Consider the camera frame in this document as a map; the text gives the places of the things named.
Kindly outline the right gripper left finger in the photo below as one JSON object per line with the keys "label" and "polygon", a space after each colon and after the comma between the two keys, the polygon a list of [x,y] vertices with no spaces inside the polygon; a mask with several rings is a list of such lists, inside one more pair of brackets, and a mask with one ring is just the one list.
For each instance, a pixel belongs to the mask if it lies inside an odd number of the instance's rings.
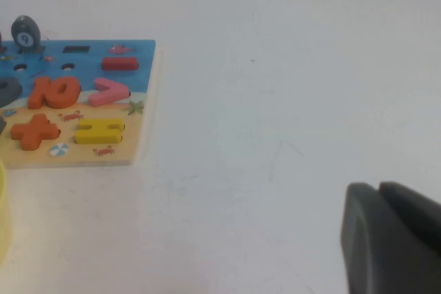
{"label": "right gripper left finger", "polygon": [[440,246],[410,232],[379,187],[347,187],[340,242],[350,293],[440,292]]}

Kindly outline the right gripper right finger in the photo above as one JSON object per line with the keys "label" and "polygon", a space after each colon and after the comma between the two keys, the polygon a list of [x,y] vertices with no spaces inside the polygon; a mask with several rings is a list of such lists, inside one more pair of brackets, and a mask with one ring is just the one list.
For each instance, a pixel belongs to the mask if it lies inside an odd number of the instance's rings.
{"label": "right gripper right finger", "polygon": [[419,240],[440,246],[440,203],[397,182],[381,182],[379,192]]}

